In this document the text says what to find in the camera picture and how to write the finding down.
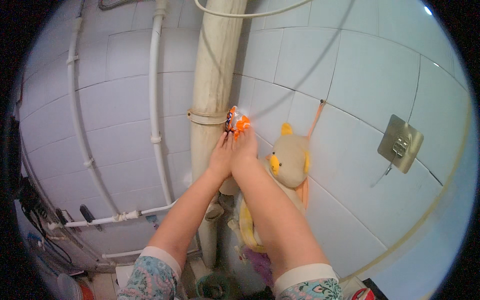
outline white cuff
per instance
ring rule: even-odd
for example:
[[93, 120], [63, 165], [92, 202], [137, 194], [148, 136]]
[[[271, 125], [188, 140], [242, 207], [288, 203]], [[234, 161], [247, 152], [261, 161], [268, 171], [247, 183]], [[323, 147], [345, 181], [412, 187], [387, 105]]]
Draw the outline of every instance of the white cuff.
[[335, 272], [328, 264], [307, 264], [288, 270], [275, 281], [273, 288], [275, 297], [296, 284], [320, 278], [334, 278], [338, 281]]
[[172, 268], [173, 272], [177, 275], [177, 280], [181, 277], [181, 269], [179, 263], [171, 256], [167, 251], [160, 249], [154, 246], [147, 246], [144, 248], [140, 256], [151, 256], [158, 258], [159, 260], [166, 263], [170, 268]]

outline forearm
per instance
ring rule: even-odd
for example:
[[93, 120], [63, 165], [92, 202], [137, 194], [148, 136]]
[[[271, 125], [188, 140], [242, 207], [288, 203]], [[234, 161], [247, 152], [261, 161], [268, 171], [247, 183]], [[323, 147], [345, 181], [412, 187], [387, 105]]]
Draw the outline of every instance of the forearm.
[[272, 261], [274, 279], [297, 266], [329, 263], [305, 217], [258, 160], [245, 162], [233, 176]]
[[148, 246], [165, 250], [183, 268], [187, 248], [222, 182], [223, 178], [207, 169], [173, 205]]

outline plush toy beak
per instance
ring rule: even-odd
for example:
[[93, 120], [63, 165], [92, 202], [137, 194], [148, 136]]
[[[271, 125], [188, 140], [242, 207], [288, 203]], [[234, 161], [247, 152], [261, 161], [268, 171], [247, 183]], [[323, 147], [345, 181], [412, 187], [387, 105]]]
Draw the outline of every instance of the plush toy beak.
[[275, 155], [272, 155], [272, 157], [270, 158], [270, 167], [272, 168], [272, 174], [277, 176], [278, 169], [280, 168], [280, 162]]

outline purple cloth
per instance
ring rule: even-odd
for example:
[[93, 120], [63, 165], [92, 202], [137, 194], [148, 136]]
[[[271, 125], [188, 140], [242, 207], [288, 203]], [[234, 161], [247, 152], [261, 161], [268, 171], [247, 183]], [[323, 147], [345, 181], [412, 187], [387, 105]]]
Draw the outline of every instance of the purple cloth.
[[270, 270], [270, 259], [266, 253], [258, 253], [252, 251], [252, 249], [244, 246], [242, 249], [245, 257], [250, 261], [255, 272], [260, 274], [264, 283], [273, 288], [273, 276], [272, 270]]

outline yellow ear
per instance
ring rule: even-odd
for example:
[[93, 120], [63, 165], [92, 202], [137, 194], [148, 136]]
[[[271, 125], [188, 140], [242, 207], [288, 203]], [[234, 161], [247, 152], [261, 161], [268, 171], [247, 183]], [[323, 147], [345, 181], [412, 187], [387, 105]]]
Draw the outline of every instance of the yellow ear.
[[308, 173], [308, 168], [310, 167], [310, 154], [308, 151], [305, 151], [305, 165], [303, 166], [303, 173]]
[[283, 123], [282, 125], [282, 135], [293, 134], [292, 126], [288, 123]]

